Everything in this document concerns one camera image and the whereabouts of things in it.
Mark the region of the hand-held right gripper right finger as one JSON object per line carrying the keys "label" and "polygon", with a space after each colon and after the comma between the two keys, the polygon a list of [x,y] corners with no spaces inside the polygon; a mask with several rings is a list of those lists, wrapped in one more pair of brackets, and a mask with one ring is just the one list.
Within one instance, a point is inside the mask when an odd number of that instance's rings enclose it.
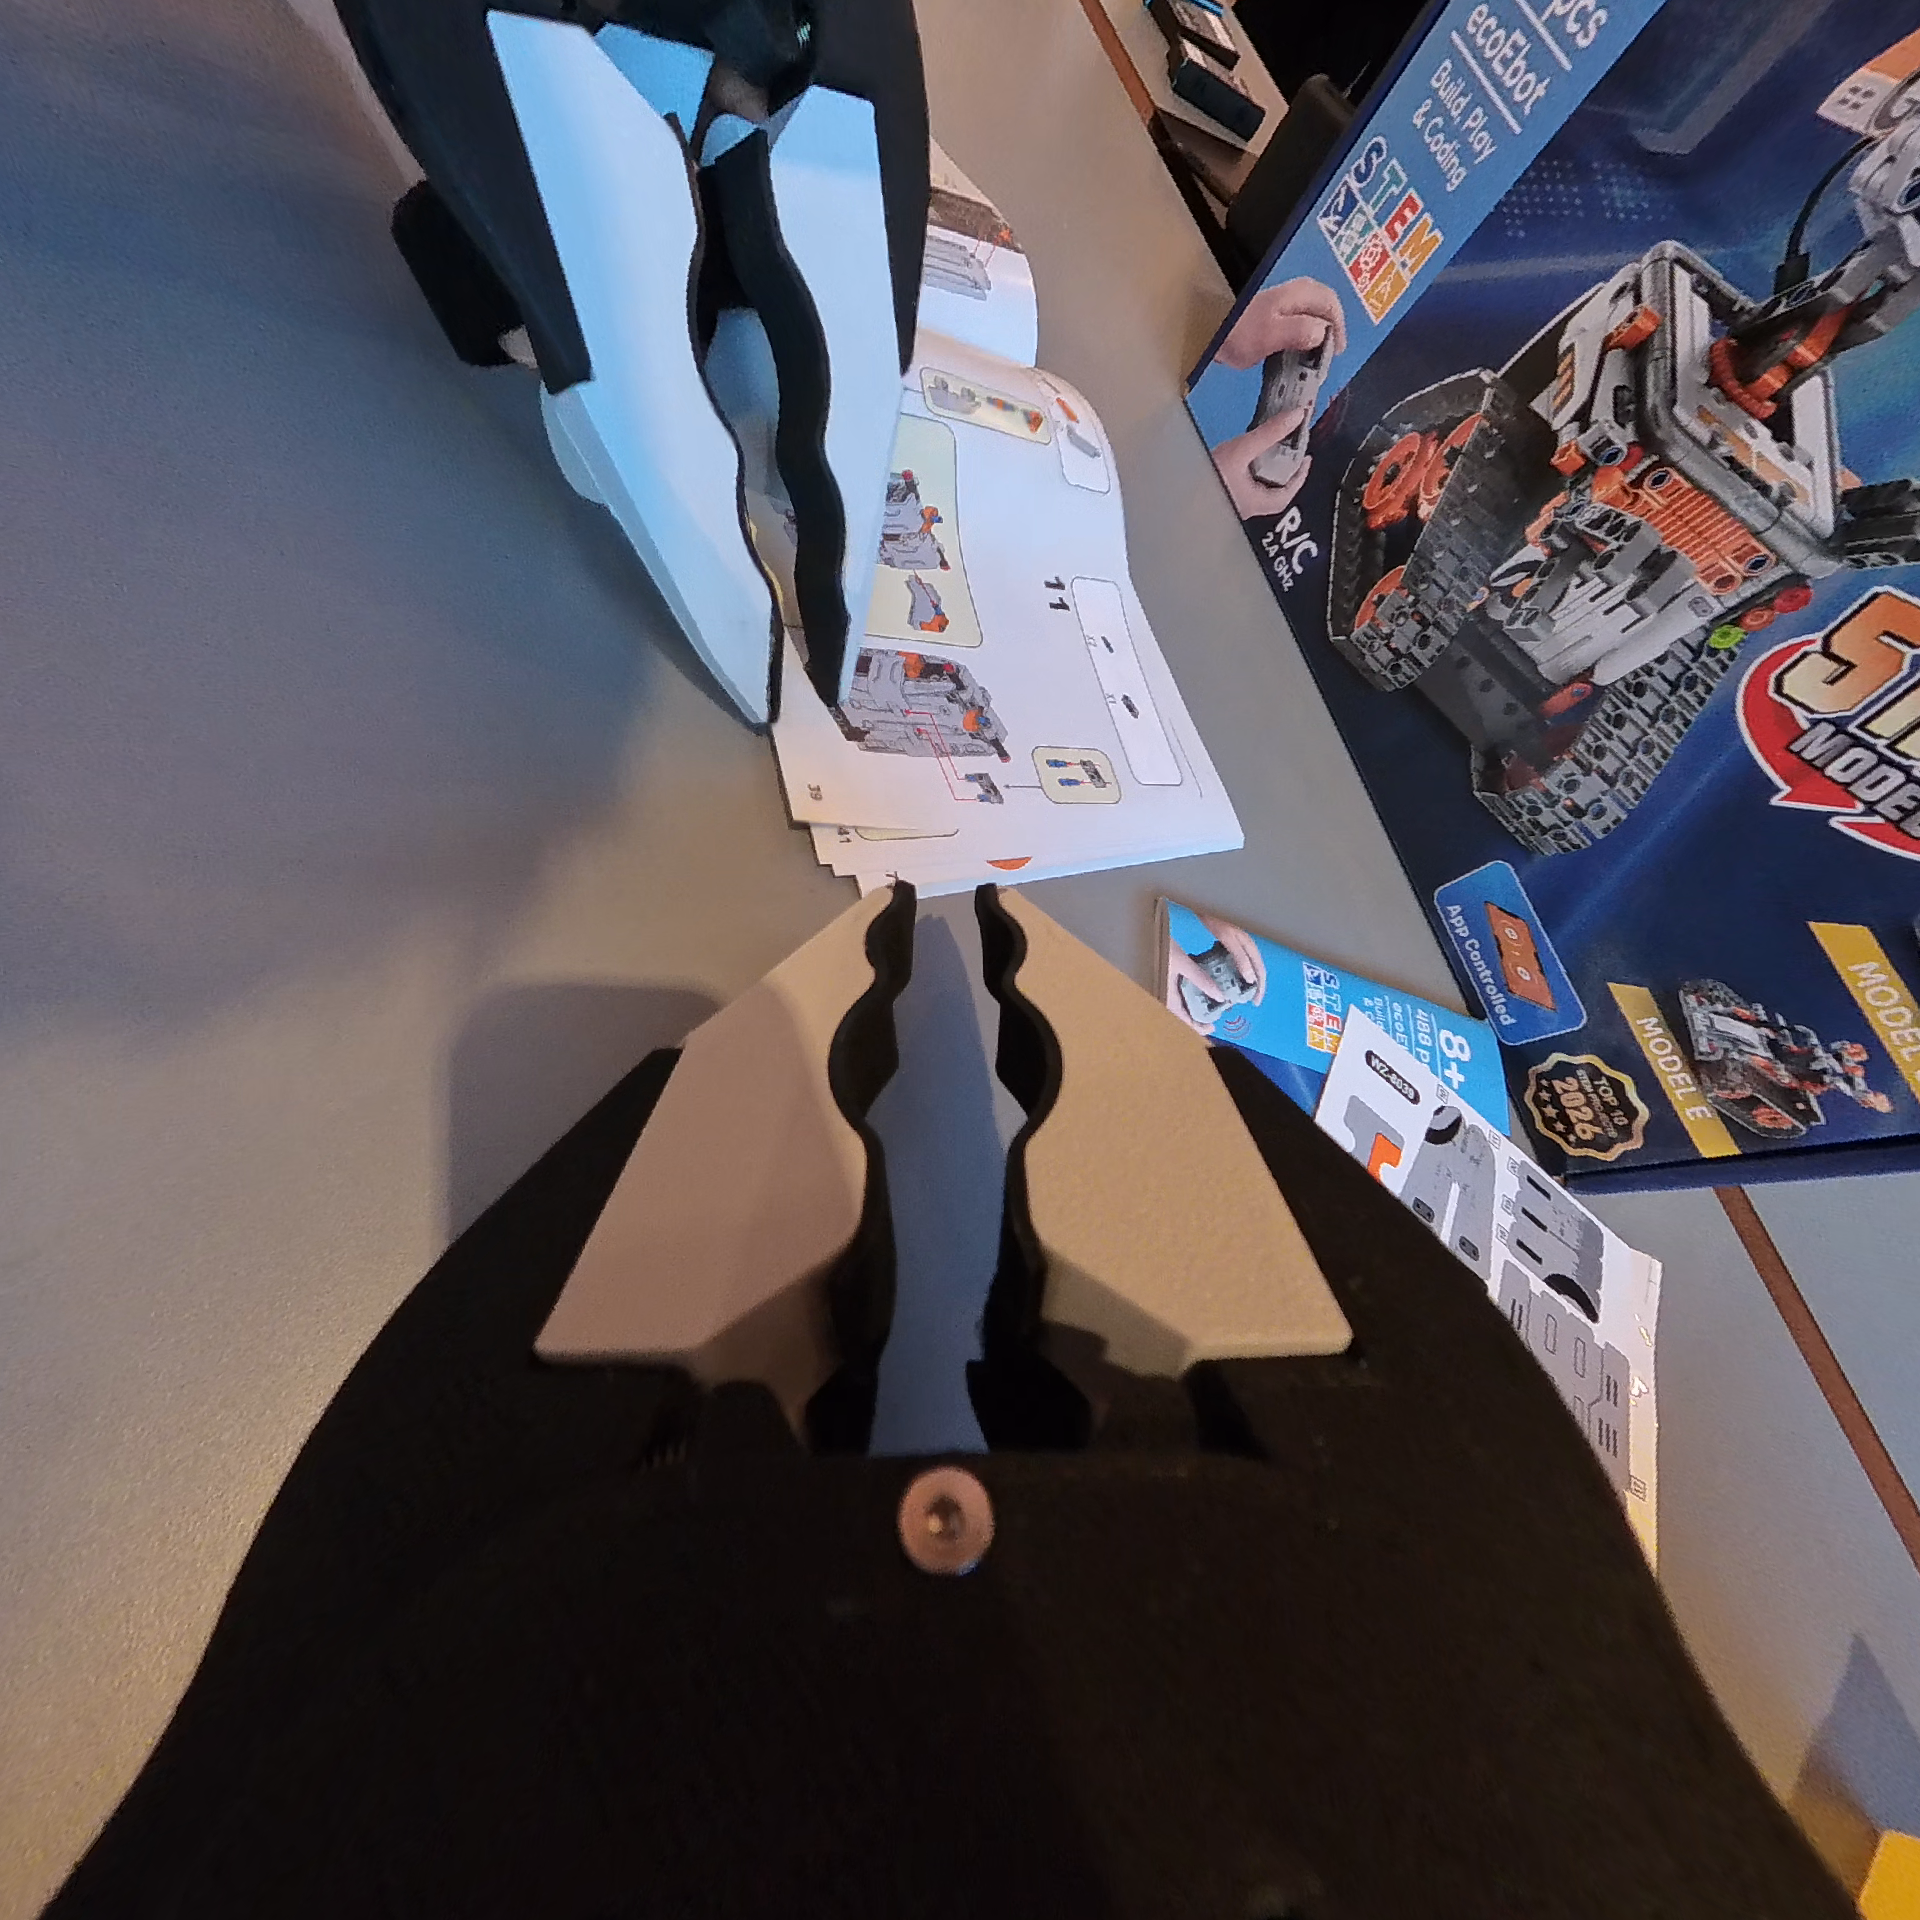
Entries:
{"label": "hand-held right gripper right finger", "polygon": [[1020,891],[978,887],[978,926],[1021,1112],[972,1363],[985,1443],[1082,1449],[1114,1414],[1180,1425],[1205,1363],[1342,1357],[1209,1041]]}

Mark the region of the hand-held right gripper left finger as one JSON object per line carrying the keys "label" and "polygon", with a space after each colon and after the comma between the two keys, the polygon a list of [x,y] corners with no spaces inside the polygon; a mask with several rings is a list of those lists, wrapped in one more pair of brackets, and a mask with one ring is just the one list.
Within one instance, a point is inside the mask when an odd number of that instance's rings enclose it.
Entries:
{"label": "hand-held right gripper left finger", "polygon": [[895,881],[686,1038],[539,1360],[754,1382],[818,1449],[869,1448],[898,1285],[869,1112],[898,1071],[914,926]]}

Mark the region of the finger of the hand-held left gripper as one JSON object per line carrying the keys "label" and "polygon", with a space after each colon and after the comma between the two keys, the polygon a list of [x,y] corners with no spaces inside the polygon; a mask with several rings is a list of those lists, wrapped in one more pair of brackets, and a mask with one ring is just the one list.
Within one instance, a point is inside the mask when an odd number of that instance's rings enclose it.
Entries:
{"label": "finger of the hand-held left gripper", "polygon": [[781,620],[744,528],[742,453],[697,364],[704,222],[686,142],[584,28],[490,15],[588,376],[544,403],[686,641],[754,730],[778,709]]}
{"label": "finger of the hand-held left gripper", "polygon": [[699,157],[778,374],[806,678],[835,709],[866,634],[903,394],[874,112],[813,86],[762,126],[716,116]]}

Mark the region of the white instruction booklet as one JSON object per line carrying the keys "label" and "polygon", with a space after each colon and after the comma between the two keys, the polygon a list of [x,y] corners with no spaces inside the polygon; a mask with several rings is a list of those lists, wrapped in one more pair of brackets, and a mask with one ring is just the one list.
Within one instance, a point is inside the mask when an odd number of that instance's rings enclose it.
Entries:
{"label": "white instruction booklet", "polygon": [[1117,453],[1039,366],[1004,214],[931,148],[866,629],[827,709],[788,644],[784,805],[864,887],[1063,880],[1241,847],[1130,582]]}

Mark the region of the grey desk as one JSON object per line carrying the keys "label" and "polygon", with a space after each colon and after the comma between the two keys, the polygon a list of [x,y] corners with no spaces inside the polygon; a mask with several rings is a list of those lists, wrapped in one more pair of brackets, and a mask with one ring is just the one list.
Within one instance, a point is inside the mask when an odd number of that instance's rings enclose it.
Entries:
{"label": "grey desk", "polygon": [[[524,374],[445,347],[331,5],[5,5],[5,1917],[204,1658],[291,1460],[448,1241],[852,904]],[[1157,899],[1459,1006],[1182,405],[1228,289],[1082,5],[922,5],[931,126],[1106,421],[1246,854]],[[883,1448],[959,1443],[1000,1147],[967,899],[874,1123]],[[1662,1581],[1832,1872],[1918,1834],[1918,1177],[1596,1197],[1667,1263]]]}

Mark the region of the blue instruction leaflet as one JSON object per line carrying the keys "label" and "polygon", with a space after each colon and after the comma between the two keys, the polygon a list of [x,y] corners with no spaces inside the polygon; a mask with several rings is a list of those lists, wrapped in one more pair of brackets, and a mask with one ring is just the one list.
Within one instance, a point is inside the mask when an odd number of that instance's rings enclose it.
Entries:
{"label": "blue instruction leaflet", "polygon": [[1462,1105],[1508,1135],[1508,1088],[1490,1021],[1296,955],[1226,919],[1161,902],[1170,1012],[1246,1054],[1308,1115],[1315,1112],[1347,1019],[1361,1012]]}

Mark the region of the white sticker sheet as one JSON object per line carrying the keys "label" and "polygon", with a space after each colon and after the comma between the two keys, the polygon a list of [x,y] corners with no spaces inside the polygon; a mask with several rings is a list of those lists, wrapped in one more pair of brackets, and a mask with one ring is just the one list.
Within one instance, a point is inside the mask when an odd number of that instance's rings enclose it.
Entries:
{"label": "white sticker sheet", "polygon": [[1662,1267],[1361,1008],[1342,1019],[1315,1123],[1477,1272],[1569,1402],[1657,1563]]}

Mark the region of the blue toy robot box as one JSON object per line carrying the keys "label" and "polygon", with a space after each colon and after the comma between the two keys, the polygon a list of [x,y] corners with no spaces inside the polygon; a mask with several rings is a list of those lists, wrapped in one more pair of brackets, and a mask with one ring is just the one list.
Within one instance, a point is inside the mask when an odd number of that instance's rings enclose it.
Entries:
{"label": "blue toy robot box", "polygon": [[1541,1157],[1918,1170],[1918,5],[1432,5],[1189,378]]}

